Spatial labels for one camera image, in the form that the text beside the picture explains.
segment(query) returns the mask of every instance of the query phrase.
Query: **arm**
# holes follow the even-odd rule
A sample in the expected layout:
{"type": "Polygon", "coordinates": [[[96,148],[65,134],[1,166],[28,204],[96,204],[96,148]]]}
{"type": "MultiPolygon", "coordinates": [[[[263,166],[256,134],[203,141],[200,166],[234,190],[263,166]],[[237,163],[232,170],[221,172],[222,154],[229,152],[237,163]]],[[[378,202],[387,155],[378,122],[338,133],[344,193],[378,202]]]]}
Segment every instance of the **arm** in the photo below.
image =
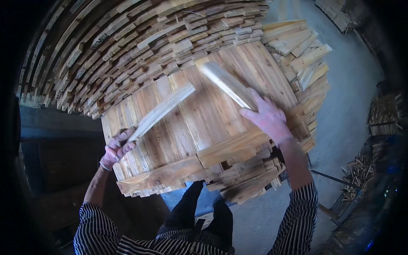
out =
{"type": "Polygon", "coordinates": [[[252,96],[259,112],[242,109],[241,115],[268,134],[280,148],[292,187],[289,206],[268,254],[309,254],[319,201],[306,155],[286,126],[283,111],[269,98],[262,99],[255,90],[252,90],[252,96]]]}
{"type": "Polygon", "coordinates": [[[135,127],[124,131],[105,146],[106,153],[86,190],[84,203],[79,210],[80,224],[74,237],[76,254],[116,253],[120,241],[119,231],[101,210],[101,206],[106,180],[113,164],[135,146],[134,142],[126,142],[134,131],[135,127]]]}

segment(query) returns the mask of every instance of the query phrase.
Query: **gloved hand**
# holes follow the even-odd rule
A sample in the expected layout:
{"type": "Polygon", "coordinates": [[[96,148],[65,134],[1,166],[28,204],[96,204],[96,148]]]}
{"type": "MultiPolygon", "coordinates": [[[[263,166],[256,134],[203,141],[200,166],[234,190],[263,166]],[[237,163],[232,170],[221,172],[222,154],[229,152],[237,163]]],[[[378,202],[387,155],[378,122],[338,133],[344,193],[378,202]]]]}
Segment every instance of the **gloved hand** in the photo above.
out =
{"type": "Polygon", "coordinates": [[[112,171],[113,164],[119,160],[135,146],[136,142],[127,142],[129,137],[135,132],[136,127],[133,126],[118,135],[115,135],[110,140],[109,144],[105,146],[105,155],[101,158],[99,163],[103,168],[112,171]]]}
{"type": "Polygon", "coordinates": [[[292,133],[286,126],[286,117],[283,111],[276,107],[267,97],[260,97],[254,89],[250,89],[252,97],[258,106],[258,112],[249,109],[241,109],[242,116],[252,121],[264,133],[269,135],[279,147],[282,142],[293,138],[292,133]]]}

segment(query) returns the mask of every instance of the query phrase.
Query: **black pants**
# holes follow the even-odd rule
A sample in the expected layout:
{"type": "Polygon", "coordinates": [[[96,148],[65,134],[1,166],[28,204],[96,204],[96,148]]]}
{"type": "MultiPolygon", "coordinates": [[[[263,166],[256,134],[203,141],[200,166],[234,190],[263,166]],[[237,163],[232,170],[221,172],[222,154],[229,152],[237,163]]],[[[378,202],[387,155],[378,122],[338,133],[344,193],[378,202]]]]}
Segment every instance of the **black pants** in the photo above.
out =
{"type": "MultiPolygon", "coordinates": [[[[194,182],[184,193],[183,198],[171,211],[169,217],[164,221],[158,234],[176,229],[194,228],[194,214],[197,200],[203,189],[203,181],[194,182]]],[[[232,246],[232,212],[223,200],[213,204],[214,219],[203,231],[217,235],[223,245],[232,246]]]]}

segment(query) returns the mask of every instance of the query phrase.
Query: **worker's left hand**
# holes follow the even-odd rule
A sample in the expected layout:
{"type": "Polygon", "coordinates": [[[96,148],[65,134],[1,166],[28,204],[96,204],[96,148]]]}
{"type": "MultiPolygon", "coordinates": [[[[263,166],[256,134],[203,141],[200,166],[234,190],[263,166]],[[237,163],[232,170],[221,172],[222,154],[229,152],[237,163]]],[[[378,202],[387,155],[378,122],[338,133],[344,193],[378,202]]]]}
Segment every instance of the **worker's left hand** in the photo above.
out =
{"type": "Polygon", "coordinates": [[[119,162],[128,151],[136,146],[136,142],[127,142],[135,130],[136,127],[133,126],[112,137],[109,144],[105,146],[105,155],[99,161],[103,168],[112,171],[113,164],[119,162]]]}

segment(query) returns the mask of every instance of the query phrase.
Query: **black strap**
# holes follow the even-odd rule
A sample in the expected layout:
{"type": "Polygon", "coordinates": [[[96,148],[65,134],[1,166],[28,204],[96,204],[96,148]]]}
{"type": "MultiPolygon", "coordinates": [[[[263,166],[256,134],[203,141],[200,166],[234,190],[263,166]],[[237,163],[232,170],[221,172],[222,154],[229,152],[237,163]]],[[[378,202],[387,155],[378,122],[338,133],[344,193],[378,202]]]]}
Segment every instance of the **black strap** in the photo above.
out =
{"type": "Polygon", "coordinates": [[[193,231],[188,235],[187,241],[189,242],[196,242],[198,234],[201,232],[201,228],[203,227],[205,220],[204,219],[198,219],[197,223],[195,224],[193,231]]]}

